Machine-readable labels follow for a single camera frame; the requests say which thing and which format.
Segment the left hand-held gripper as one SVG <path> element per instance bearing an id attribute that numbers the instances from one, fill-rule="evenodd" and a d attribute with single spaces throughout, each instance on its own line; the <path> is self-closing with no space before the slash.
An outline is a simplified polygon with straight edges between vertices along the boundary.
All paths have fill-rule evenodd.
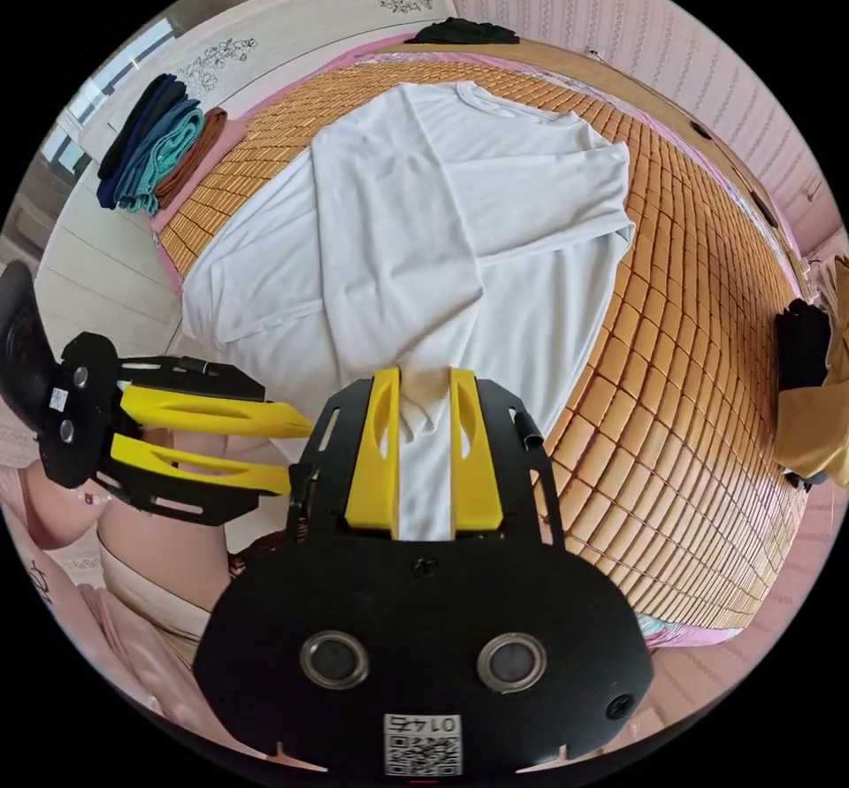
<path id="1" fill-rule="evenodd" d="M 122 358 L 110 340 L 81 333 L 48 371 L 39 406 L 45 472 L 74 489 L 99 483 L 155 516 L 221 526 L 291 491 L 287 471 L 158 446 L 149 428 L 246 438 L 307 438 L 314 424 L 226 364 L 184 356 Z"/>

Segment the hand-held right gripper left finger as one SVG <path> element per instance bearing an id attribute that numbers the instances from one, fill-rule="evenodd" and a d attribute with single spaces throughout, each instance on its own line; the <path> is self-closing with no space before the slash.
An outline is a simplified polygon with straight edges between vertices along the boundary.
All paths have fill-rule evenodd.
<path id="1" fill-rule="evenodd" d="M 397 528 L 400 513 L 400 372 L 376 371 L 345 519 L 351 528 Z"/>

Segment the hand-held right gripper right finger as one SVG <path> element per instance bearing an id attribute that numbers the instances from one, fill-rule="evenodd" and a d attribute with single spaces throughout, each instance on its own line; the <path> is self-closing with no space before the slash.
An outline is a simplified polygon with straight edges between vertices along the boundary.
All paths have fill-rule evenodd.
<path id="1" fill-rule="evenodd" d="M 501 498 L 472 371 L 450 371 L 449 404 L 451 529 L 496 531 L 503 518 Z"/>

